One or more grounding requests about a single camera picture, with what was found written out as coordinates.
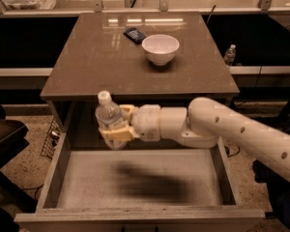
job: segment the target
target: bottle cap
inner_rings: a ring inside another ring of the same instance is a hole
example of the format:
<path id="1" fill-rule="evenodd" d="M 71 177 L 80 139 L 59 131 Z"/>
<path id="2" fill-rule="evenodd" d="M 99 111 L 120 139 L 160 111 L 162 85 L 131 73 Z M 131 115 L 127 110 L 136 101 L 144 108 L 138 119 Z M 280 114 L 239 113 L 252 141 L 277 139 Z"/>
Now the bottle cap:
<path id="1" fill-rule="evenodd" d="M 110 103 L 112 101 L 112 98 L 108 91 L 103 90 L 98 93 L 98 100 L 99 104 L 104 105 Z"/>

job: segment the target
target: black chair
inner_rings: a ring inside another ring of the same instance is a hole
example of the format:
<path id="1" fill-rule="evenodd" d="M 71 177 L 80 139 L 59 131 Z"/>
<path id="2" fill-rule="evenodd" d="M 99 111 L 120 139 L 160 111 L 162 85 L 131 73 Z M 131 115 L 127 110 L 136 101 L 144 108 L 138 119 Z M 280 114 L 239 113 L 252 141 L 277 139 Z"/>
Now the black chair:
<path id="1" fill-rule="evenodd" d="M 24 138 L 28 132 L 27 127 L 20 121 L 6 120 L 5 117 L 5 110 L 0 105 L 0 169 L 29 145 Z M 35 212 L 37 201 L 12 183 L 1 171 L 0 187 L 20 202 L 24 212 Z"/>

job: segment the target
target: bowl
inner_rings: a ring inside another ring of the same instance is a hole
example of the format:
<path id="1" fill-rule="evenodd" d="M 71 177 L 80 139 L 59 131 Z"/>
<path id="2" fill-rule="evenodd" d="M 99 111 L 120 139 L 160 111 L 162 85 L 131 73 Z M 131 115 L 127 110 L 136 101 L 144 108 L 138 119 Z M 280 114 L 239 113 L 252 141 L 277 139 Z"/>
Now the bowl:
<path id="1" fill-rule="evenodd" d="M 152 35 L 143 40 L 142 46 L 149 61 L 164 66 L 175 57 L 180 43 L 169 35 Z"/>

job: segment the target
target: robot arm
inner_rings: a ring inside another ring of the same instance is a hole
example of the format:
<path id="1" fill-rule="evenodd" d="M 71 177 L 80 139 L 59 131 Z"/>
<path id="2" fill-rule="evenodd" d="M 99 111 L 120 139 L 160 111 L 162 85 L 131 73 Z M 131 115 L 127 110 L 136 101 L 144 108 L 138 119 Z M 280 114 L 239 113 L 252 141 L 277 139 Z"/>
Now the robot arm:
<path id="1" fill-rule="evenodd" d="M 197 98 L 188 110 L 158 105 L 130 106 L 129 109 L 123 106 L 122 109 L 131 125 L 127 130 L 129 136 L 123 140 L 164 138 L 191 148 L 212 148 L 221 136 L 244 148 L 290 183 L 290 135 L 253 121 L 223 104 Z"/>

